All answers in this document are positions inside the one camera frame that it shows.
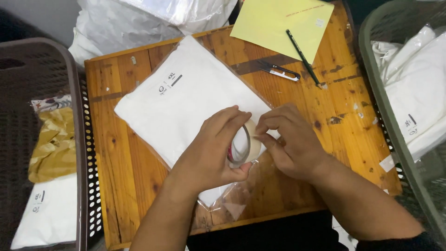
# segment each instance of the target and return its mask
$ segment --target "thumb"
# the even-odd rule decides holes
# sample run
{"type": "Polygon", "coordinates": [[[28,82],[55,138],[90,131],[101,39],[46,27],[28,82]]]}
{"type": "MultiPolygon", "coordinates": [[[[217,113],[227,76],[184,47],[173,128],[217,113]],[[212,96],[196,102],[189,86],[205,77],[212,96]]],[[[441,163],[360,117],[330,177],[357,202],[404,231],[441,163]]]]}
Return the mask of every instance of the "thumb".
{"type": "Polygon", "coordinates": [[[285,152],[283,146],[273,136],[269,134],[262,134],[254,138],[265,145],[266,149],[268,149],[269,153],[273,157],[274,163],[276,163],[277,167],[280,168],[293,165],[293,161],[285,152]]]}
{"type": "Polygon", "coordinates": [[[223,172],[223,179],[228,182],[241,182],[248,178],[249,169],[252,167],[252,163],[248,162],[242,164],[239,168],[225,168],[223,172]]]}

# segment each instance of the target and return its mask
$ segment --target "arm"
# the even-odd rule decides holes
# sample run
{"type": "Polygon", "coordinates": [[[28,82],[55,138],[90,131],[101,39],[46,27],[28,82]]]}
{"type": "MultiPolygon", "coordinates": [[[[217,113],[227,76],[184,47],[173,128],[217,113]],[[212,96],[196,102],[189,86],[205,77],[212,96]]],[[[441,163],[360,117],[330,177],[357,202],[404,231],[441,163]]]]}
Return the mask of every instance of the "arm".
{"type": "Polygon", "coordinates": [[[250,117],[251,113],[233,106],[204,121],[164,180],[136,232],[130,251],[184,250],[198,194],[248,178],[252,164],[230,168],[226,154],[235,134],[250,117]]]}
{"type": "Polygon", "coordinates": [[[420,223],[391,196],[328,155],[294,104],[262,115],[256,133],[277,168],[312,184],[354,238],[411,238],[423,231],[420,223]],[[268,129],[278,130],[286,146],[266,134],[268,129]]]}

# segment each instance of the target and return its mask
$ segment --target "wood grain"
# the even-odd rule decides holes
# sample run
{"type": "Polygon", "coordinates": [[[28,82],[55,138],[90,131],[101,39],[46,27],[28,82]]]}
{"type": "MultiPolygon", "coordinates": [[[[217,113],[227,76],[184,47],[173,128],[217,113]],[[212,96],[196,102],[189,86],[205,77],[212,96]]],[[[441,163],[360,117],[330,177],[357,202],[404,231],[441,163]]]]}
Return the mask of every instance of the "wood grain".
{"type": "MultiPolygon", "coordinates": [[[[324,149],[391,195],[401,193],[395,169],[386,173],[379,162],[389,149],[375,121],[367,80],[353,53],[353,35],[341,1],[319,46],[313,69],[324,84],[315,87],[302,62],[230,37],[231,26],[195,34],[206,48],[256,89],[270,104],[297,105],[313,125],[324,149]],[[289,80],[260,71],[257,59],[301,74],[289,80]]],[[[168,172],[150,146],[120,120],[113,109],[126,93],[150,75],[180,39],[121,51],[86,61],[88,92],[101,187],[101,206],[108,249],[130,246],[139,223],[168,172]]],[[[265,152],[249,179],[220,198],[212,211],[197,205],[191,234],[325,209],[315,189],[293,180],[265,152]],[[241,214],[227,210],[242,205],[241,214]]]]}

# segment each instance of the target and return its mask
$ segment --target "wall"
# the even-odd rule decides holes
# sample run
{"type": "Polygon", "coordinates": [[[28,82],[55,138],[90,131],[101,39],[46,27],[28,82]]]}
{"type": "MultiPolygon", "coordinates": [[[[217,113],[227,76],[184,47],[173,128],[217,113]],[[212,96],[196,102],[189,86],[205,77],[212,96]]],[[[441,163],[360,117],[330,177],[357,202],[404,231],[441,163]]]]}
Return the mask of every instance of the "wall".
{"type": "Polygon", "coordinates": [[[81,10],[76,0],[0,0],[0,8],[69,47],[81,10]]]}

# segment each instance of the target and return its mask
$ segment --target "basket hole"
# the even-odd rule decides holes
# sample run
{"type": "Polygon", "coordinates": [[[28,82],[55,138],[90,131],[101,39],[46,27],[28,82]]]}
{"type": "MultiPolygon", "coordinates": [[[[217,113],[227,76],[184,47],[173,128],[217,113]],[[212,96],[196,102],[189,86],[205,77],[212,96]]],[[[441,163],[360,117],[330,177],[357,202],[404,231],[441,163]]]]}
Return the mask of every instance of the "basket hole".
{"type": "Polygon", "coordinates": [[[24,62],[17,59],[0,59],[0,70],[22,67],[24,65],[24,62]]]}

